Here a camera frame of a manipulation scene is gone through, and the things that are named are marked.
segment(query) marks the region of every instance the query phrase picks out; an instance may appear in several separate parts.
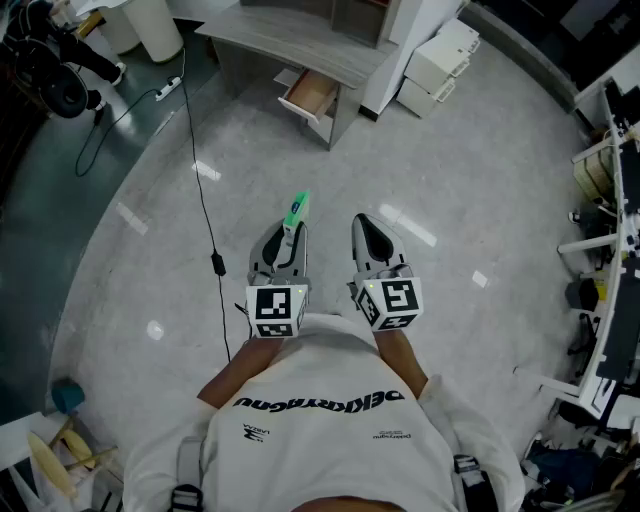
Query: power strip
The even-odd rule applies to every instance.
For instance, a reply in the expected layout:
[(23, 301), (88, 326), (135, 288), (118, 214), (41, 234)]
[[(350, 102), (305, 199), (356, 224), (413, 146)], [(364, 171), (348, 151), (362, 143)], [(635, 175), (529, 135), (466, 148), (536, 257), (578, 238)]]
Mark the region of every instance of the power strip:
[(176, 76), (171, 79), (171, 81), (165, 85), (159, 94), (156, 94), (156, 101), (162, 101), (165, 99), (171, 91), (173, 91), (176, 87), (178, 87), (182, 83), (182, 79), (179, 76)]

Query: fiducial marker cube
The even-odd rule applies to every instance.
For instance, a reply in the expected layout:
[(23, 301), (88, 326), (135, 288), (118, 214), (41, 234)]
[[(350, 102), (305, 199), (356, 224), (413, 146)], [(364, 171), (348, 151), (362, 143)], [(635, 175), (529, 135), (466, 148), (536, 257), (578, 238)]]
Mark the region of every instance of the fiducial marker cube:
[(247, 286), (249, 323), (258, 338), (293, 338), (298, 335), (307, 307), (309, 287)]
[(419, 277), (364, 280), (356, 303), (372, 331), (403, 329), (424, 313)]

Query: white box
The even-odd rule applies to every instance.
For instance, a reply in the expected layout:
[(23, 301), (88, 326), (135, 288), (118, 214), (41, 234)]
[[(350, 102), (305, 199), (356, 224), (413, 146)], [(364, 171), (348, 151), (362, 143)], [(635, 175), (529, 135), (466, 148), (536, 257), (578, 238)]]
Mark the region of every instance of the white box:
[(415, 49), (404, 74), (435, 95), (452, 73), (466, 67), (469, 55), (448, 37), (438, 35)]
[(356, 297), (374, 332), (403, 329), (424, 313), (419, 277), (364, 280)]
[(410, 78), (405, 78), (398, 93), (398, 101), (420, 117), (427, 117), (436, 103), (442, 103), (455, 88), (455, 80), (449, 78), (436, 94), (429, 94)]
[(442, 25), (438, 30), (438, 35), (448, 37), (459, 48), (470, 53), (474, 53), (480, 46), (480, 34), (457, 18)]

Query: open drawer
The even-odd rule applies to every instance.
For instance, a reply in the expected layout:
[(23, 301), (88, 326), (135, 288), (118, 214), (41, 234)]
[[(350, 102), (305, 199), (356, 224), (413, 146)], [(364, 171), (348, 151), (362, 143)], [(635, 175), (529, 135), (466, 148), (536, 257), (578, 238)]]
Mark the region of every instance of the open drawer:
[(319, 124), (337, 94), (338, 82), (306, 69), (278, 101), (299, 116)]

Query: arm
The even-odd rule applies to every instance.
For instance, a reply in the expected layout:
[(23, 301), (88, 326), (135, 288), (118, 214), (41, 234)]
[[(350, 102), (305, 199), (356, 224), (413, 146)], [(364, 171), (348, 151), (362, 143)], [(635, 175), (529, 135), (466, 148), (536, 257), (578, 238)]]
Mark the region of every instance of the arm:
[(251, 339), (231, 362), (202, 388), (198, 398), (220, 409), (252, 377), (267, 369), (280, 351), (283, 339)]
[(409, 340), (401, 330), (374, 332), (382, 360), (400, 377), (414, 396), (418, 398), (425, 385), (427, 376), (420, 368)]
[(507, 439), (445, 386), (440, 376), (427, 379), (402, 331), (373, 335), (382, 360), (409, 386), (453, 454), (475, 457), (489, 475), (499, 509), (516, 512), (524, 499), (524, 479)]
[[(159, 433), (129, 454), (124, 476), (123, 500), (129, 512), (167, 510), (171, 492), (178, 485), (178, 450), (185, 437), (209, 436), (211, 418), (251, 377), (265, 370), (276, 356), (282, 339), (249, 340), (224, 370), (198, 394), (167, 404), (167, 422)], [(215, 445), (215, 437), (207, 437)]]
[(425, 386), (418, 403), (454, 455), (457, 451), (475, 457), (481, 469), (487, 472), (498, 509), (517, 512), (524, 499), (524, 478), (507, 438), (439, 375)]

